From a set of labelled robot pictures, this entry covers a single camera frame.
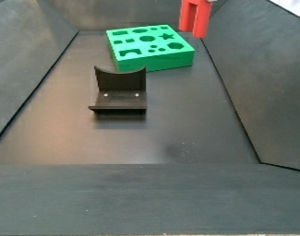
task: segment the hole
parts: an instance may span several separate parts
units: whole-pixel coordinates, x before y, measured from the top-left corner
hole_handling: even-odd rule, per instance
[[[121,56],[126,56],[127,53],[135,53],[135,54],[142,54],[139,49],[130,49],[130,50],[123,50],[118,52]]]
[[[171,42],[170,44],[166,45],[170,49],[181,49],[183,45],[178,42]]]
[[[139,38],[141,41],[154,41],[154,37],[153,36],[142,36]]]
[[[187,31],[193,31],[197,20],[197,5],[189,3],[189,19],[186,22]]]
[[[174,35],[166,34],[166,33],[163,35],[161,35],[159,37],[162,37],[165,40],[174,39]]]
[[[135,29],[134,33],[145,33],[147,30],[146,29]]]
[[[117,31],[117,32],[113,32],[113,35],[114,35],[114,36],[125,35],[125,34],[127,34],[127,31]]]

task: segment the circular hole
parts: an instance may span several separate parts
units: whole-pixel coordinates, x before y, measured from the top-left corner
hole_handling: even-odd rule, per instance
[[[139,38],[141,41],[154,41],[154,37],[153,36],[142,36]]]
[[[178,42],[171,42],[171,43],[167,45],[167,47],[169,47],[170,49],[181,49],[181,48],[183,47],[183,45],[182,45],[181,43],[178,43]]]
[[[146,29],[135,29],[133,30],[134,33],[145,33],[147,30]]]

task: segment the black plastic part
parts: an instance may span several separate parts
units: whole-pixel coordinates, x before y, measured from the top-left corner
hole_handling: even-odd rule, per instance
[[[95,105],[88,108],[94,112],[146,110],[146,67],[129,73],[111,73],[97,66],[94,68],[99,93]]]

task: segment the shape cutout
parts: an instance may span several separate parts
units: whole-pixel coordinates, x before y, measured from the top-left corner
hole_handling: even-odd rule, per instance
[[[141,41],[154,41],[154,37],[153,36],[142,36],[139,38]]]
[[[119,36],[119,35],[125,35],[125,34],[129,34],[129,32],[126,30],[113,32],[114,36]]]
[[[139,49],[130,49],[130,50],[123,50],[123,51],[119,51],[119,55],[121,56],[126,56],[127,53],[135,53],[135,54],[142,54],[141,50]]]
[[[173,36],[173,34],[163,34],[163,35],[161,35],[159,37],[162,37],[165,40],[173,40],[174,39],[174,36]]]
[[[147,30],[146,29],[135,29],[135,30],[133,30],[133,32],[134,33],[145,33],[145,32],[147,32]]]
[[[171,42],[170,44],[166,45],[170,49],[181,49],[183,45],[178,42]]]

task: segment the star-shaped hole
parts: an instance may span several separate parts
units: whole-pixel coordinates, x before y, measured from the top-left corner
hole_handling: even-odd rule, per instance
[[[161,35],[159,37],[162,37],[165,40],[174,39],[174,35],[166,34],[166,33],[163,35]]]

